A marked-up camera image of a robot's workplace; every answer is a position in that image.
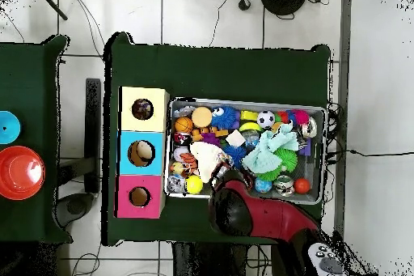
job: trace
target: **pink box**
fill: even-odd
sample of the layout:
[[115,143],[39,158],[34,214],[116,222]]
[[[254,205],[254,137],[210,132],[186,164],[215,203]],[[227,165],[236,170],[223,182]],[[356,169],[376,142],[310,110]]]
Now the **pink box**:
[[[121,175],[118,181],[117,218],[159,218],[165,203],[163,176]],[[129,193],[135,187],[144,188],[150,194],[150,200],[145,206],[135,206],[130,201]]]

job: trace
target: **blue box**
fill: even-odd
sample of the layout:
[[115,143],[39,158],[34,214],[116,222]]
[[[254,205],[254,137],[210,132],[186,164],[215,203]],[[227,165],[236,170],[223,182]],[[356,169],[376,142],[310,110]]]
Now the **blue box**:
[[[128,158],[128,149],[136,141],[151,144],[155,156],[150,165],[137,167]],[[159,132],[120,132],[120,175],[162,175],[165,156],[165,134]]]

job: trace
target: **gray tray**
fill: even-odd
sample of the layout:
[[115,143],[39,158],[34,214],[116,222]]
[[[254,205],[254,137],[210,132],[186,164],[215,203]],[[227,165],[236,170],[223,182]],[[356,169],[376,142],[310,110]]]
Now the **gray tray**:
[[208,99],[188,99],[188,98],[174,98],[168,105],[169,119],[171,119],[170,129],[167,131],[167,152],[166,152],[166,167],[165,167],[165,181],[164,190],[167,195],[172,197],[182,197],[186,199],[208,199],[209,188],[207,185],[201,190],[198,195],[190,195],[185,193],[170,193],[167,190],[167,178],[169,176],[169,167],[174,162],[173,152],[173,135],[175,118],[173,112],[184,106],[194,107],[217,107],[217,106],[231,106],[238,110],[248,110],[252,112],[261,112],[269,110],[272,112],[285,111],[287,109],[303,109],[311,117],[313,117],[318,125],[318,133],[316,137],[311,139],[311,153],[310,156],[298,155],[298,166],[294,172],[288,173],[294,180],[300,177],[305,177],[311,185],[311,190],[308,194],[294,194],[290,197],[284,197],[272,188],[267,193],[259,193],[256,190],[251,191],[253,197],[276,197],[289,202],[294,202],[301,205],[315,205],[323,197],[323,169],[325,166],[325,155],[327,152],[326,132],[327,132],[327,110],[321,107],[311,106],[294,106],[286,104],[258,104],[253,102],[242,101],[222,101],[222,100],[208,100]]

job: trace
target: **orange bowl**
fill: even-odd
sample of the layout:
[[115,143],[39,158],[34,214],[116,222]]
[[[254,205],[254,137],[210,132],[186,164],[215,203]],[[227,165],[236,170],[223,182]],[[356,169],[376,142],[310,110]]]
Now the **orange bowl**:
[[43,160],[25,146],[0,151],[0,195],[24,200],[35,195],[44,182]]

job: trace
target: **shape sorter box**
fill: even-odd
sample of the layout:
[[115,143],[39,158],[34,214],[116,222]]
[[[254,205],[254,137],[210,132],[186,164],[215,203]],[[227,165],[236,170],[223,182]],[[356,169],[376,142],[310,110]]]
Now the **shape sorter box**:
[[[144,206],[135,206],[131,193],[144,189],[148,200]],[[158,219],[165,204],[163,176],[121,175],[118,178],[117,218]]]
[[[125,131],[165,132],[167,105],[170,96],[164,89],[120,87],[120,129]],[[150,106],[150,117],[140,120],[133,115],[133,106],[145,101]]]
[[[165,133],[158,132],[133,132],[121,131],[120,138],[119,164],[120,175],[156,175],[163,174],[165,158]],[[128,157],[129,147],[135,143],[145,141],[151,145],[152,160],[150,164],[138,167],[131,163]]]

